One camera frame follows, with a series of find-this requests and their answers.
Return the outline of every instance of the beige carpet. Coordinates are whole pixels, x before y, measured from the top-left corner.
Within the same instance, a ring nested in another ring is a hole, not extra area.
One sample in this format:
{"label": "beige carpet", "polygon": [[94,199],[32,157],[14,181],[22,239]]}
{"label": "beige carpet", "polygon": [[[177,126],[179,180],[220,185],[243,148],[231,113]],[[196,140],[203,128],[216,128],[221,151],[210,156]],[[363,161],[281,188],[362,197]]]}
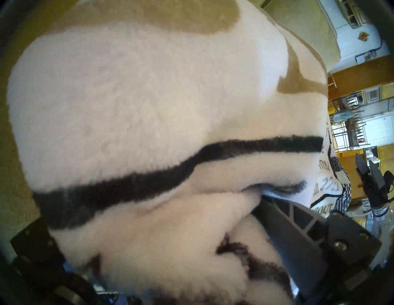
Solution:
{"label": "beige carpet", "polygon": [[8,77],[23,50],[74,3],[76,0],[41,1],[20,24],[0,57],[0,251],[8,261],[16,256],[9,240],[40,216],[23,178],[8,123]]}

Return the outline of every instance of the checkered pattern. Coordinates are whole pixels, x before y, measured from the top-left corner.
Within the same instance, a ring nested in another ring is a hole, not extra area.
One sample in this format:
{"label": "checkered pattern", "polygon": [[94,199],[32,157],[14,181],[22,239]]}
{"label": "checkered pattern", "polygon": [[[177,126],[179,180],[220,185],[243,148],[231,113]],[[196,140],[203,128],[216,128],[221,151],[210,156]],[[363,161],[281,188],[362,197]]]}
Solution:
{"label": "checkered pattern", "polygon": [[341,212],[346,211],[350,204],[351,199],[351,188],[350,184],[343,184],[343,192],[342,197],[339,197],[335,203],[335,210],[339,210]]}

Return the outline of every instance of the wooden cabinet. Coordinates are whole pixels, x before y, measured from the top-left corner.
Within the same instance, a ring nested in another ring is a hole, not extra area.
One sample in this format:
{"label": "wooden cabinet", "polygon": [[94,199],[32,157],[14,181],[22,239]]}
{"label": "wooden cabinet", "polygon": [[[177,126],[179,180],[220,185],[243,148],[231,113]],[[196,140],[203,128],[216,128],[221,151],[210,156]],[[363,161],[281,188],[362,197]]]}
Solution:
{"label": "wooden cabinet", "polygon": [[394,82],[394,59],[382,56],[333,73],[335,86],[328,87],[328,100]]}

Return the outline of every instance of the blanket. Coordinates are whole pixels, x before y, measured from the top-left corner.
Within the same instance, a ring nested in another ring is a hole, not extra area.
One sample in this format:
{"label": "blanket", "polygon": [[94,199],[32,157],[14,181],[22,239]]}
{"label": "blanket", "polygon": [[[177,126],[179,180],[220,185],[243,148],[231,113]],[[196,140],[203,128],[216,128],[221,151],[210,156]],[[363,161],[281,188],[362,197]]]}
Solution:
{"label": "blanket", "polygon": [[81,0],[14,66],[9,119],[59,249],[157,303],[290,304],[250,214],[312,203],[319,54],[247,0]]}

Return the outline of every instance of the white wall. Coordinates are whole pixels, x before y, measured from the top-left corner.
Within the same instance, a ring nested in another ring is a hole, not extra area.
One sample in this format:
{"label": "white wall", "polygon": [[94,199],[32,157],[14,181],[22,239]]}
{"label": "white wall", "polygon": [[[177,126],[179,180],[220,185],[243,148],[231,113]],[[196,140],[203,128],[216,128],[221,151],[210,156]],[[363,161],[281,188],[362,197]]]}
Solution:
{"label": "white wall", "polygon": [[379,115],[388,112],[388,105],[390,100],[379,101],[360,107],[361,117],[363,119],[370,118],[374,115]]}
{"label": "white wall", "polygon": [[[366,24],[357,29],[352,29],[346,19],[342,16],[335,0],[320,0],[326,10],[336,33],[337,42],[341,52],[341,60],[330,71],[331,73],[357,65],[356,56],[380,47],[380,35],[377,28],[372,24]],[[367,41],[358,39],[360,32],[369,34]],[[390,50],[383,42],[380,50],[376,51],[376,58],[389,55]]]}
{"label": "white wall", "polygon": [[365,120],[365,136],[368,146],[394,143],[394,111],[375,115]]}

